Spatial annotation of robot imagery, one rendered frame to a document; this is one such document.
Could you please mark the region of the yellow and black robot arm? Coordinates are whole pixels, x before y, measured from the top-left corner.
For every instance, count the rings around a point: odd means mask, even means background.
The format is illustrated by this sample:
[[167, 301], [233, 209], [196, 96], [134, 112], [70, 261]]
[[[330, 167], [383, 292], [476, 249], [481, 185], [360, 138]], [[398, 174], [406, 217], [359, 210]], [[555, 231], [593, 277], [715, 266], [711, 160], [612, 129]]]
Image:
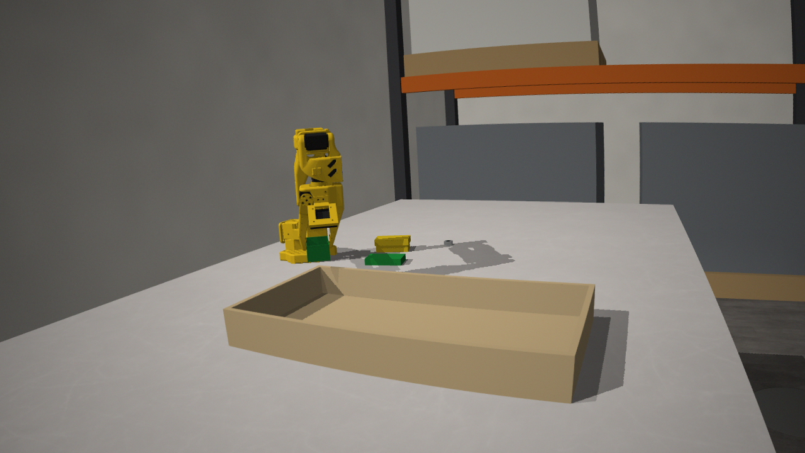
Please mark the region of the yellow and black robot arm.
[[[314, 127], [296, 130], [294, 148], [297, 151], [294, 159], [294, 183], [296, 184], [298, 206], [300, 204], [300, 184], [305, 184], [308, 177], [311, 177], [313, 182], [327, 182], [327, 184], [343, 182], [341, 157], [335, 147], [334, 135], [330, 129]], [[325, 153], [328, 153], [327, 157]], [[314, 157], [307, 157], [311, 154], [314, 154]], [[281, 223], [282, 239], [285, 240], [286, 249], [279, 253], [280, 260], [291, 262], [291, 264], [311, 263], [307, 260], [307, 250], [302, 250], [300, 245], [298, 226], [299, 219]], [[306, 237], [314, 236], [328, 236], [327, 228], [310, 229], [308, 221]]]

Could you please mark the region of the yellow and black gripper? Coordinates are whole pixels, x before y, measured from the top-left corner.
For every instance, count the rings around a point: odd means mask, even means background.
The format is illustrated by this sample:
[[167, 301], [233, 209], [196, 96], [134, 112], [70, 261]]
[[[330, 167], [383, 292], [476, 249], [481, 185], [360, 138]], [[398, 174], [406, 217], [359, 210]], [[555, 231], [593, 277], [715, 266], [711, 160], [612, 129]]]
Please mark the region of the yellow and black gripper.
[[[330, 249], [332, 249], [338, 230], [337, 225], [339, 226], [340, 218], [344, 212], [344, 193], [342, 184], [340, 182], [327, 184], [327, 182], [311, 181], [311, 184], [302, 184], [299, 187], [299, 197], [298, 238], [302, 250], [306, 250], [306, 231], [308, 228], [308, 221], [310, 229], [330, 229], [329, 242]], [[314, 212], [316, 212], [316, 214], [314, 214]]]

